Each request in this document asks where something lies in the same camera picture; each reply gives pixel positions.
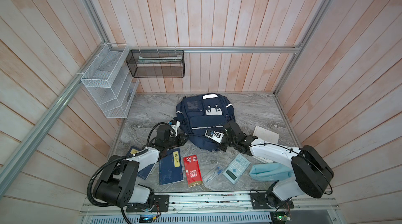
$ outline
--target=yellow label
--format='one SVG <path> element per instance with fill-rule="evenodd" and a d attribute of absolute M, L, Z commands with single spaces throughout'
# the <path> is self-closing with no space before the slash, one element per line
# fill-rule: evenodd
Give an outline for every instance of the yellow label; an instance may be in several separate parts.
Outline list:
<path fill-rule="evenodd" d="M 180 159 L 178 158 L 178 151 L 173 152 L 174 167 L 180 166 Z"/>
<path fill-rule="evenodd" d="M 138 151 L 136 149 L 133 149 L 130 151 L 131 154 L 136 154 Z"/>

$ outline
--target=red package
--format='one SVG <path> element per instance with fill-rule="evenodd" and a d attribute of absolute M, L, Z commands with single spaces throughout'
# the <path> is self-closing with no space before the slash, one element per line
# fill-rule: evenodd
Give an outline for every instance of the red package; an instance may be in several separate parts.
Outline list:
<path fill-rule="evenodd" d="M 183 161 L 184 161 L 184 169 L 186 170 L 188 187 L 202 185 L 203 183 L 197 156 L 191 155 L 188 157 L 184 157 Z"/>

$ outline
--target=black wire mesh basket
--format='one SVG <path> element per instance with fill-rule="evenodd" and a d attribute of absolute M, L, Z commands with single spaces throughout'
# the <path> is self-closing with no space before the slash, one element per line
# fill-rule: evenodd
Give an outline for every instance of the black wire mesh basket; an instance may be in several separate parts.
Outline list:
<path fill-rule="evenodd" d="M 183 50 L 132 49 L 126 63 L 133 77 L 184 77 Z"/>

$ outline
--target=black mounting plate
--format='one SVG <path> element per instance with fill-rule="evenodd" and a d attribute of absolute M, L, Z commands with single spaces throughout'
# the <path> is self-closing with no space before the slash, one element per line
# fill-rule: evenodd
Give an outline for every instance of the black mounting plate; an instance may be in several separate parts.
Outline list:
<path fill-rule="evenodd" d="M 161 195 L 155 195 L 154 199 L 155 203 L 158 203 L 159 209 L 161 212 L 166 212 L 168 211 L 169 208 L 169 195 L 168 194 L 161 194 Z M 128 213 L 152 213 L 152 212 L 157 212 L 157 208 L 153 207 L 152 211 L 145 212 L 141 209 L 141 207 L 137 206 L 137 203 L 133 203 L 132 205 L 127 206 Z"/>
<path fill-rule="evenodd" d="M 266 193 L 250 193 L 251 205 L 253 206 L 253 209 L 272 209 L 267 204 L 265 194 Z M 292 199 L 290 199 L 287 203 L 289 204 L 289 208 L 295 207 Z"/>

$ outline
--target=blue book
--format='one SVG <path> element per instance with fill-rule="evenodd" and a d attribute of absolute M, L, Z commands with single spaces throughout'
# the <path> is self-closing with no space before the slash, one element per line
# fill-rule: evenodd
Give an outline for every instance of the blue book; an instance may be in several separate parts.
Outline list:
<path fill-rule="evenodd" d="M 159 161 L 159 185 L 183 181 L 180 149 L 168 150 L 166 157 Z"/>
<path fill-rule="evenodd" d="M 137 152 L 141 151 L 141 149 L 139 149 L 138 147 L 135 146 L 131 146 L 130 151 L 128 151 L 128 154 L 135 154 Z M 153 168 L 153 166 L 155 165 L 155 163 L 150 164 L 149 166 L 145 167 L 144 169 L 142 169 L 141 171 L 139 171 L 137 173 L 137 177 L 140 177 L 142 179 L 147 179 L 149 174 L 151 173 L 151 170 Z"/>

